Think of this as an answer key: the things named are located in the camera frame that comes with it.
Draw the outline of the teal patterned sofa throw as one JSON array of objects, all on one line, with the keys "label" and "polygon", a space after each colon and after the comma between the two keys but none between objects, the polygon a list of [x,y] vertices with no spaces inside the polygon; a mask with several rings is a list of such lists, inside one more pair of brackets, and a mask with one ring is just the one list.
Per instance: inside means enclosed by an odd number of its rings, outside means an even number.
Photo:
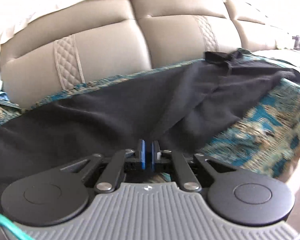
[{"label": "teal patterned sofa throw", "polygon": [[[264,57],[262,52],[255,55],[242,48],[232,53],[232,59],[235,59],[234,54],[237,54],[238,63],[270,63],[282,68],[293,65],[289,61]],[[203,59],[82,83],[46,96],[30,109],[200,61]],[[297,64],[294,70],[300,70],[300,64]],[[6,93],[0,91],[0,125],[21,116],[26,111],[18,104],[10,102]],[[294,159],[299,159],[297,157],[299,150],[300,85],[282,79],[281,83],[250,109],[241,120],[212,138],[206,146],[199,149],[199,152],[205,152],[235,166],[278,178],[284,173],[288,175],[287,177],[291,176],[297,165]]]}]

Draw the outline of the black pants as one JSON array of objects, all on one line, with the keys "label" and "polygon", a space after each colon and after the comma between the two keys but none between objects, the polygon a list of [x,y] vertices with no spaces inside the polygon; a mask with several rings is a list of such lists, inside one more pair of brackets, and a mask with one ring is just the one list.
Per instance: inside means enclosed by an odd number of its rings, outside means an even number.
[{"label": "black pants", "polygon": [[241,120],[282,79],[300,70],[238,63],[237,54],[128,80],[26,111],[0,125],[0,198],[14,181],[101,153],[111,157],[140,139],[199,153]]}]

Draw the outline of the beige leather sofa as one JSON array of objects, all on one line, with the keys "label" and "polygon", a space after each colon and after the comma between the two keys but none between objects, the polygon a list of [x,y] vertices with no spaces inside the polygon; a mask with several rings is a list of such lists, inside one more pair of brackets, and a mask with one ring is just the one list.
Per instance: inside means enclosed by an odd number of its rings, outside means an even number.
[{"label": "beige leather sofa", "polygon": [[80,83],[229,53],[292,48],[242,0],[86,0],[31,22],[1,46],[8,98],[23,108]]}]

